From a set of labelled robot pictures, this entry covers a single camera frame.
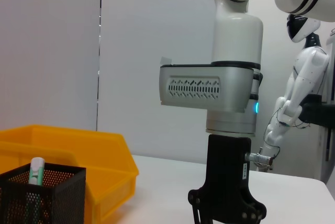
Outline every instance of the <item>yellow plastic bin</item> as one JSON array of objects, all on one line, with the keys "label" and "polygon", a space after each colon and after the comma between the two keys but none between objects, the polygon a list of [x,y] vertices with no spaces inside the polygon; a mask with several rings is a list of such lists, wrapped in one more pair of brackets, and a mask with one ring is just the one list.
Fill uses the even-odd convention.
[{"label": "yellow plastic bin", "polygon": [[0,131],[0,174],[40,156],[86,167],[85,224],[100,224],[135,193],[136,164],[118,134],[48,126]]}]

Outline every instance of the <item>label sticker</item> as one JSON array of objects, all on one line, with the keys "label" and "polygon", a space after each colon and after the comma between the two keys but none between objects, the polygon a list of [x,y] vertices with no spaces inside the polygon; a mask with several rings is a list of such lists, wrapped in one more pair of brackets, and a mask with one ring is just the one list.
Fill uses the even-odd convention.
[{"label": "label sticker", "polygon": [[243,164],[243,177],[242,179],[245,180],[247,178],[247,171],[248,171],[248,164]]}]

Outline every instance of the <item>metal connector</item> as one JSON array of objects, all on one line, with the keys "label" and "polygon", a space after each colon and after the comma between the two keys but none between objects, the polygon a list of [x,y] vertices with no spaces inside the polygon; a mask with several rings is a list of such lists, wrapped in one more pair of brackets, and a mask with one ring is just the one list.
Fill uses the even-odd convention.
[{"label": "metal connector", "polygon": [[263,156],[255,153],[246,153],[244,158],[246,161],[256,162],[268,166],[271,166],[273,163],[273,157]]}]

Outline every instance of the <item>ventilation slots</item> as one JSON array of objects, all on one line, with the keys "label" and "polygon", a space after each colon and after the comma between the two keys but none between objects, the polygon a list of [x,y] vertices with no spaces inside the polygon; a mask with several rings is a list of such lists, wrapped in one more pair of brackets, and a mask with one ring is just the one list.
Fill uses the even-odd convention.
[{"label": "ventilation slots", "polygon": [[170,79],[167,92],[175,98],[218,99],[219,79]]}]

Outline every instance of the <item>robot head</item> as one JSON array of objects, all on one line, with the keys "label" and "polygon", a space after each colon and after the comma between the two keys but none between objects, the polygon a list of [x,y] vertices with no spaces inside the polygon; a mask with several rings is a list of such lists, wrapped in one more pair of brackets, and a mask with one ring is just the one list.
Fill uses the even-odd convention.
[{"label": "robot head", "polygon": [[320,28],[320,25],[321,22],[319,20],[304,16],[289,15],[287,18],[287,30],[293,42],[302,41]]}]

